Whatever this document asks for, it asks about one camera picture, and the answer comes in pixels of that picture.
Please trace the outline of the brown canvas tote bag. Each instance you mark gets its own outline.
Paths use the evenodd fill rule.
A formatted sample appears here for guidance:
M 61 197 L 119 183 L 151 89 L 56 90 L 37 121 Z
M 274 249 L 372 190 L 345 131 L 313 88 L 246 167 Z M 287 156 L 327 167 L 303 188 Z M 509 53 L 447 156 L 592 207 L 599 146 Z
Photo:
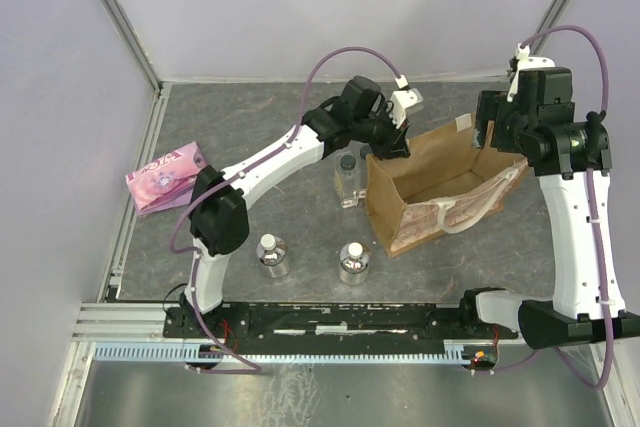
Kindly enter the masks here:
M 387 255 L 463 232 L 503 208 L 529 173 L 524 156 L 472 146 L 473 114 L 408 141 L 411 156 L 366 158 L 366 211 Z

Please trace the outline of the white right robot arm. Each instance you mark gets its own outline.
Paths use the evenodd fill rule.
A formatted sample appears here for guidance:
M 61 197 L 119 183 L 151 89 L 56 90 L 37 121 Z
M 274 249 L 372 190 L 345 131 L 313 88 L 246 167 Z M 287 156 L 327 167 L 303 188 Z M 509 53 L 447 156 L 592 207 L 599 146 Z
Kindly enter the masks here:
M 612 260 L 605 114 L 575 121 L 572 95 L 571 71 L 543 60 L 517 69 L 508 90 L 479 96 L 473 143 L 520 154 L 533 169 L 551 224 L 555 281 L 551 299 L 492 287 L 466 291 L 457 323 L 468 337 L 497 324 L 540 350 L 639 334 L 639 317 L 626 308 Z

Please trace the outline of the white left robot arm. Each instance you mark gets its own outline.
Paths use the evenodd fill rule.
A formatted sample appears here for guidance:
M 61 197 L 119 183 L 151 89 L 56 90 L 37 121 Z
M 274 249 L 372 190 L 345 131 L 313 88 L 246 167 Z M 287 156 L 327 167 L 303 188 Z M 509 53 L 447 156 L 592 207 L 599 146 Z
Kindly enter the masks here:
M 249 236 L 249 209 L 269 189 L 352 141 L 368 145 L 379 159 L 409 157 L 408 115 L 423 98 L 405 77 L 397 78 L 396 86 L 385 96 L 376 82 L 356 76 L 254 156 L 221 171 L 212 166 L 200 171 L 187 209 L 193 263 L 185 293 L 191 306 L 185 323 L 197 336 L 219 329 L 216 308 L 231 254 Z

